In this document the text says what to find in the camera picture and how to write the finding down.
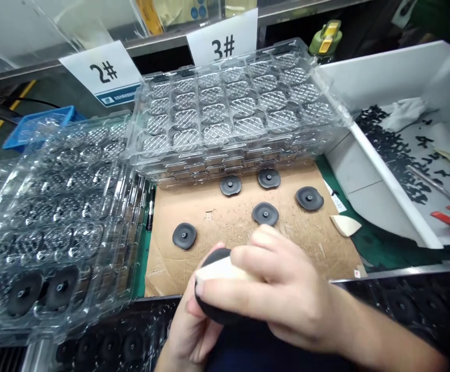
green mat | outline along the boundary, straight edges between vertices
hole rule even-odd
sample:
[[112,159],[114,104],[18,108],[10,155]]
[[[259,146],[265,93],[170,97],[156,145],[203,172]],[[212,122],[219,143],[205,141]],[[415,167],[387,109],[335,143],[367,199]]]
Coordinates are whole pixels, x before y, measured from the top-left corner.
[[[365,267],[367,272],[434,265],[440,264],[443,260],[450,260],[450,247],[444,250],[420,248],[413,240],[399,237],[363,219],[354,211],[349,201],[345,198],[326,158],[324,156],[320,157],[316,163],[325,181],[337,193],[339,199],[347,208],[347,211],[341,214],[359,221],[362,225],[361,229],[352,236],[352,241],[359,254],[366,261]],[[147,258],[151,241],[151,232],[146,231],[145,228],[146,221],[147,210],[144,212],[144,227],[139,244],[140,266],[134,286],[135,297],[143,297],[145,292]]]

white sponge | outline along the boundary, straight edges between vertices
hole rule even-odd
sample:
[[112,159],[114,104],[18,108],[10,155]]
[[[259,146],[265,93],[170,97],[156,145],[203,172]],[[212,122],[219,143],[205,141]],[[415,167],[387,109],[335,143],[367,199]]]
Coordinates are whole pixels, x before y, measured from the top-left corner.
[[330,216],[333,224],[337,228],[338,232],[345,237],[350,237],[353,233],[361,228],[361,224],[351,217],[342,215]]

fingernail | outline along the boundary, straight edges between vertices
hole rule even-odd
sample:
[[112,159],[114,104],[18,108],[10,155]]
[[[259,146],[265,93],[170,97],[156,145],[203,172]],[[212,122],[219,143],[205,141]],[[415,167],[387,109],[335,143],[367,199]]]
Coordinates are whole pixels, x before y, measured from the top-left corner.
[[203,294],[204,294],[204,282],[198,280],[195,284],[195,295],[202,297]]

workbench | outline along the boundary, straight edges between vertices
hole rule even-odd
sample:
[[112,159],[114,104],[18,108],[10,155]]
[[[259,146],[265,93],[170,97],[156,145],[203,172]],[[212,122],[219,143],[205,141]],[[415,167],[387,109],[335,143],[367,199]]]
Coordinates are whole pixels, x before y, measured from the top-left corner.
[[[381,277],[385,271],[405,270],[421,266],[430,266],[430,269],[434,271],[450,270],[450,249],[429,250],[418,247],[414,241],[399,237],[366,221],[354,211],[345,198],[326,158],[324,156],[318,158],[316,165],[323,179],[347,208],[347,211],[340,214],[351,217],[362,224],[361,229],[351,239],[361,257],[368,277]],[[140,272],[137,274],[138,281],[136,281],[134,289],[136,298],[144,297],[146,290],[145,276],[150,241],[151,232],[144,229],[139,247],[141,249]]]

black cable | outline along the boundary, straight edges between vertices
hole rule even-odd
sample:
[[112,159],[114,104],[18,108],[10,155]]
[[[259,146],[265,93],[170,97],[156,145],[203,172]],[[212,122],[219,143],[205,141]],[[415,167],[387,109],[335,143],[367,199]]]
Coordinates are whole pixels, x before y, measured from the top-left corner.
[[51,107],[54,107],[55,109],[60,109],[61,107],[60,106],[58,106],[58,105],[55,105],[54,103],[51,103],[51,102],[46,102],[46,101],[42,101],[42,100],[37,100],[37,99],[34,99],[34,98],[21,98],[21,97],[14,97],[14,96],[9,96],[9,97],[6,97],[6,96],[2,96],[2,95],[0,95],[0,98],[3,98],[3,99],[11,99],[11,100],[16,100],[16,101],[28,101],[28,102],[36,102],[36,103],[41,103],[41,104],[44,104],[44,105],[47,105],[47,106],[51,106]]

